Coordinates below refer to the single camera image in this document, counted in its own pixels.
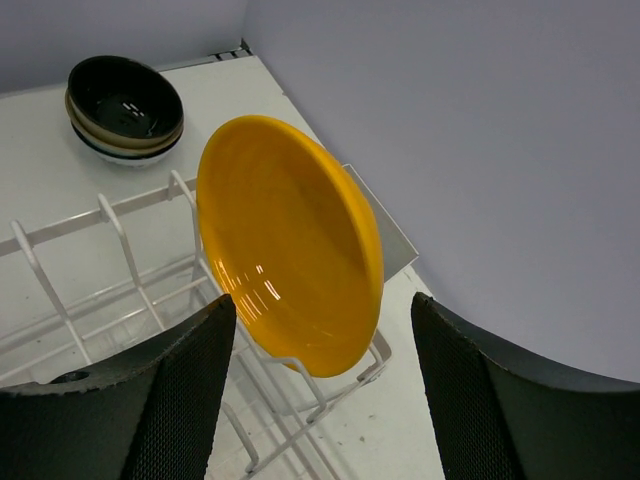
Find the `black bowl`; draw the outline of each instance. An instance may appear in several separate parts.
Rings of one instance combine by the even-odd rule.
[[[69,95],[82,124],[106,141],[119,136],[125,143],[131,139],[151,145],[183,122],[182,102],[173,86],[151,67],[128,58],[99,56],[80,62],[69,74]]]

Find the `wire rack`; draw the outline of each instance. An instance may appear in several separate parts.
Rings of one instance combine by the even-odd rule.
[[[99,194],[97,209],[29,233],[17,220],[11,222],[13,237],[0,242],[0,260],[11,264],[11,268],[0,265],[0,271],[10,272],[11,276],[10,283],[5,279],[3,286],[19,284],[28,274],[39,286],[28,291],[44,293],[41,296],[49,311],[25,314],[26,319],[4,312],[0,386],[49,382],[69,370],[103,360],[171,328],[221,294],[203,254],[194,188],[195,179],[185,181],[172,171],[163,188],[116,203]],[[129,225],[125,228],[126,218],[160,208],[156,215],[162,221],[162,211],[171,209],[175,213],[177,203],[181,203],[179,217],[188,222],[174,233],[178,231],[184,238],[185,232],[191,230],[190,251],[167,255],[159,264],[141,269],[129,240]],[[167,213],[166,218],[175,216]],[[103,230],[90,237],[92,240],[82,237],[96,228]],[[142,235],[153,236],[145,228],[137,228],[136,236],[141,230]],[[80,235],[80,239],[72,242],[74,235]],[[171,243],[171,239],[160,240]],[[54,243],[58,245],[57,254],[56,250],[47,250],[47,245]],[[36,254],[36,247],[43,255]],[[56,269],[66,271],[72,264],[87,262],[76,250],[95,250],[87,255],[105,257],[108,264],[119,256],[126,264],[126,278],[68,299],[71,294],[66,286],[73,282],[61,281],[57,273],[51,275],[53,268],[45,268],[48,264],[44,254],[50,254],[48,261],[54,265],[58,257],[71,253],[74,260]],[[97,268],[88,270],[93,278],[110,278]],[[89,278],[81,283],[95,286]],[[30,295],[20,297],[23,306],[35,302],[30,303],[29,299]],[[298,359],[267,355],[238,321],[206,478],[246,479],[259,474],[278,479],[341,478],[310,430],[358,388],[375,380],[390,357],[388,343],[376,331],[367,355],[350,372],[334,379],[314,379]],[[285,364],[295,365],[299,373]]]

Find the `stacked bowls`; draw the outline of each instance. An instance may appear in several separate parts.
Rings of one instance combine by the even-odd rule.
[[[184,129],[173,86],[151,67],[123,57],[91,57],[76,65],[65,106],[78,138],[102,159],[126,167],[159,162]]]

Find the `gray wall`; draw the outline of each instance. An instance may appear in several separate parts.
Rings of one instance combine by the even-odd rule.
[[[63,82],[92,55],[161,65],[240,44],[247,0],[4,0],[0,92]]]
[[[441,301],[640,381],[639,22],[637,0],[254,0],[245,36]]]

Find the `yellow plate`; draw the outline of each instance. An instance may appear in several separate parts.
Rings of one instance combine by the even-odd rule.
[[[207,143],[196,193],[213,274],[256,342],[316,377],[353,367],[378,322],[382,248],[340,164],[284,122],[240,117]]]

